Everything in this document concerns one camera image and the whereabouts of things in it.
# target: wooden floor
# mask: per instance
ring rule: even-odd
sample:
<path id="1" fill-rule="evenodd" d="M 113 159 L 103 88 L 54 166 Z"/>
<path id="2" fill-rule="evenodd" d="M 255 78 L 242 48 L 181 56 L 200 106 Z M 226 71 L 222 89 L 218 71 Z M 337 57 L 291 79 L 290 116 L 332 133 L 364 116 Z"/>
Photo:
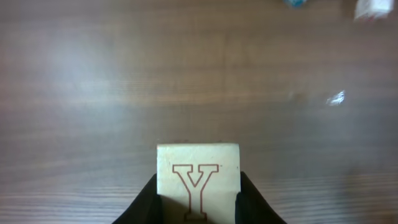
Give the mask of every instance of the wooden floor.
<path id="1" fill-rule="evenodd" d="M 1 1 L 0 223 L 111 223 L 173 142 L 238 143 L 288 223 L 397 223 L 398 17 L 353 4 Z"/>

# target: blue object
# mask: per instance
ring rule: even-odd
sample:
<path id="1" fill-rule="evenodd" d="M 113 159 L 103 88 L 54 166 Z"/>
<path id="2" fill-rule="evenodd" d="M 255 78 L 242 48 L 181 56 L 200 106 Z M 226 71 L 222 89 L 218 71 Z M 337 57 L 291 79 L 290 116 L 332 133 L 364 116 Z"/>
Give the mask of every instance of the blue object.
<path id="1" fill-rule="evenodd" d="M 290 4 L 293 7 L 300 7 L 305 3 L 306 0 L 285 0 L 287 4 Z"/>

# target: wooden table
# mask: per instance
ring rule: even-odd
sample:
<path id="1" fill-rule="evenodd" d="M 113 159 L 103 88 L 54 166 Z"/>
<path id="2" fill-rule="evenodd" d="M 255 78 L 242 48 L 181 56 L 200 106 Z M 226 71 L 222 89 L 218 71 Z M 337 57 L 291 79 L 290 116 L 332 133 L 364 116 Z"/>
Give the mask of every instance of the wooden table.
<path id="1" fill-rule="evenodd" d="M 288 223 L 396 222 L 398 20 L 353 3 L 2 1 L 0 223 L 111 223 L 176 142 L 240 144 Z"/>

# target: clear plastic piece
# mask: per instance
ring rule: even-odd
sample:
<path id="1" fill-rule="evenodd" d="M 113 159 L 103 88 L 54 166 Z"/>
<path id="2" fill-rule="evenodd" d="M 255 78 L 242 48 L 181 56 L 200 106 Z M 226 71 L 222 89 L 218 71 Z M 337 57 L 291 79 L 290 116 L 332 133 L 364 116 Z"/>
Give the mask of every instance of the clear plastic piece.
<path id="1" fill-rule="evenodd" d="M 329 106 L 338 106 L 340 105 L 345 98 L 345 90 L 333 95 L 331 98 L 326 100 L 326 104 Z"/>

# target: cube with letter y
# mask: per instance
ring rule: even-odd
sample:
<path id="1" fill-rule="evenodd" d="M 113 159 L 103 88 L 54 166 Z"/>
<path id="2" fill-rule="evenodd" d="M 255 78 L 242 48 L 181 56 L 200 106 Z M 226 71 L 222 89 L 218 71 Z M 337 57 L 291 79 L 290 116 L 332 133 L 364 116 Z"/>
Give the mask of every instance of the cube with letter y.
<path id="1" fill-rule="evenodd" d="M 241 190 L 237 144 L 157 146 L 157 193 L 164 223 L 235 223 Z"/>

